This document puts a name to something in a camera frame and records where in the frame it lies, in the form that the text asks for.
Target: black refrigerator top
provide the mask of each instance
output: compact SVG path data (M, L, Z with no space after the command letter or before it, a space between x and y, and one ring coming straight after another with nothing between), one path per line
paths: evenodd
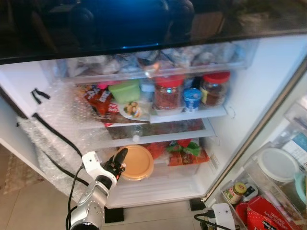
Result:
M0 64L307 32L304 0L7 0Z

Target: jar of chili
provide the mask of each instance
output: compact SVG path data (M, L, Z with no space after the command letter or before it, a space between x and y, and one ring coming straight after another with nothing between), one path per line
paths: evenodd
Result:
M218 107L225 101L230 72L205 74L201 82L201 101L208 108Z
M155 81L154 105L158 109L176 109L182 105L183 76L159 77Z
M235 205L239 203L241 197L245 192L246 192L245 184L237 182L233 187L228 188L226 191L224 191L224 194L229 203Z

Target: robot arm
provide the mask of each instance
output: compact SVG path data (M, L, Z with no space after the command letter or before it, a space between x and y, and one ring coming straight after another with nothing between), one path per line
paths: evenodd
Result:
M128 149L123 149L107 162L101 164L92 151L82 157L86 172L94 179L81 196L77 208L71 213L70 230L99 230L104 219L104 210L109 191L115 187L125 165Z

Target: white bowl lid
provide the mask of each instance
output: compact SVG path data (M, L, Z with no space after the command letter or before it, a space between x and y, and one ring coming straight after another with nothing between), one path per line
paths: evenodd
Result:
M276 148L268 148L258 155L260 168L270 178L279 182L291 182L299 171L296 160L286 151Z

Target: orange plate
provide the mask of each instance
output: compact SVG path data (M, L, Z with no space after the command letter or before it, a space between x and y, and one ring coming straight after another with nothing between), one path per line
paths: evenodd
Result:
M138 181L149 177L154 170L154 160L150 152L140 145L129 145L120 148L128 149L124 160L126 170L121 174L127 180Z

